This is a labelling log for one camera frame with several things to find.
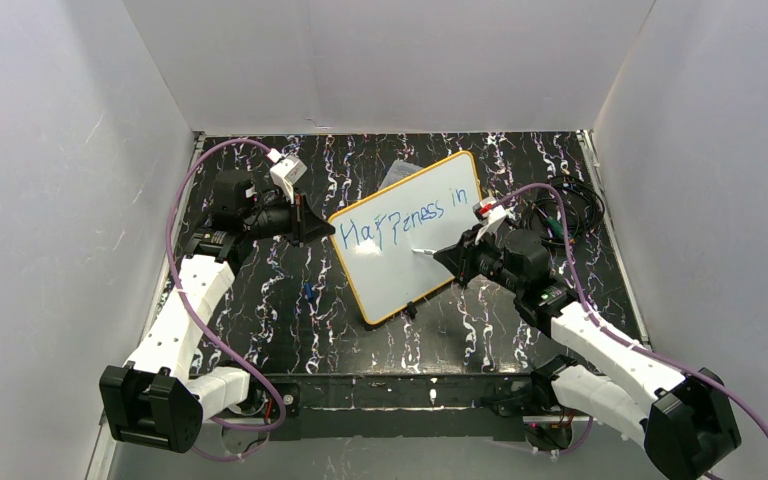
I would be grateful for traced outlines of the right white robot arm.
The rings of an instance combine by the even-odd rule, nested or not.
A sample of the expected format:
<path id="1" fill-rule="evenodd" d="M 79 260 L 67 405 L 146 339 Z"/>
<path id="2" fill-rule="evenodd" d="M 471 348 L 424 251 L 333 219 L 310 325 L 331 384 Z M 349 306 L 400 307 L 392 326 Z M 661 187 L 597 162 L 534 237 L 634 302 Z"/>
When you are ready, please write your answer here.
<path id="1" fill-rule="evenodd" d="M 642 447 L 668 479 L 697 479 L 742 444 L 728 397 L 708 369 L 680 372 L 643 353 L 613 325 L 592 320 L 578 294 L 551 268 L 536 234 L 514 230 L 498 245 L 479 226 L 433 253 L 457 283 L 483 276 L 514 295 L 521 319 L 597 368 L 558 356 L 531 374 L 545 407 L 569 407 L 611 426 Z"/>

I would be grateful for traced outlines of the yellow framed whiteboard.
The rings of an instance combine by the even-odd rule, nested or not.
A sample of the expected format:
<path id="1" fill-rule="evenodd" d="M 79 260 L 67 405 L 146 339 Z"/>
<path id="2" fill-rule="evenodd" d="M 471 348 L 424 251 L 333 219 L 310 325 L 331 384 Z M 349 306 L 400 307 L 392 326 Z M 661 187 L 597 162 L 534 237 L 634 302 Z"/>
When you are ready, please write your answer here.
<path id="1" fill-rule="evenodd" d="M 473 155 L 450 155 L 334 213 L 328 222 L 338 260 L 361 318 L 378 325 L 453 280 L 432 256 L 479 223 L 481 200 Z"/>

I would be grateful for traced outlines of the blue marker cap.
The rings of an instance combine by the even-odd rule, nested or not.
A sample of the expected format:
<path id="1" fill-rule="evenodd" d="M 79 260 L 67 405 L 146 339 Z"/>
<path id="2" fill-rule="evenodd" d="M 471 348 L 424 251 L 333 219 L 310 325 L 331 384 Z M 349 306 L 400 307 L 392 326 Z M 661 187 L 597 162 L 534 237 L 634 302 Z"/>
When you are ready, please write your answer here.
<path id="1" fill-rule="evenodd" d="M 310 283 L 305 282 L 303 284 L 304 296 L 308 302 L 313 302 L 315 298 L 313 287 Z"/>

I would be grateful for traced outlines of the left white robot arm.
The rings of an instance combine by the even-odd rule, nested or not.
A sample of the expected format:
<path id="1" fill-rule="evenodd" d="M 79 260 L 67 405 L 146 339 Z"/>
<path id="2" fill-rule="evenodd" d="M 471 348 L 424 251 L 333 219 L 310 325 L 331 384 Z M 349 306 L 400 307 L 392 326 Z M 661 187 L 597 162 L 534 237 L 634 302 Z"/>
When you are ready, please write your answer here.
<path id="1" fill-rule="evenodd" d="M 246 402 L 251 376 L 239 362 L 191 378 L 204 333 L 190 316 L 209 321 L 231 289 L 255 241 L 284 237 L 299 246 L 333 234 L 295 184 L 303 171 L 271 171 L 274 188 L 259 193 L 245 171 L 216 177 L 213 202 L 178 262 L 181 287 L 170 294 L 152 327 L 122 366 L 99 381 L 112 437 L 120 442 L 185 453 L 203 422 Z"/>

